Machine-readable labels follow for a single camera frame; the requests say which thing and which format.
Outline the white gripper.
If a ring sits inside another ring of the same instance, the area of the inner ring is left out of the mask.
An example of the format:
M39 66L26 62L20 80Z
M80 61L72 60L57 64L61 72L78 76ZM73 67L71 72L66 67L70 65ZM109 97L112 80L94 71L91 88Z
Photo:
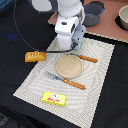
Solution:
M58 16L55 25L55 32L59 46L63 50L70 48L79 49L82 43L82 38L86 31L85 26L80 22L77 16L62 17Z

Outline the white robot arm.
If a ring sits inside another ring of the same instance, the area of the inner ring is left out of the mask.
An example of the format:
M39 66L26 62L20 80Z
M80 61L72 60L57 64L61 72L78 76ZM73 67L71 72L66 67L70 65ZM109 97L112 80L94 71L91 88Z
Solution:
M30 0L39 12L57 12L55 32L61 49L79 49L86 28L85 12L80 0Z

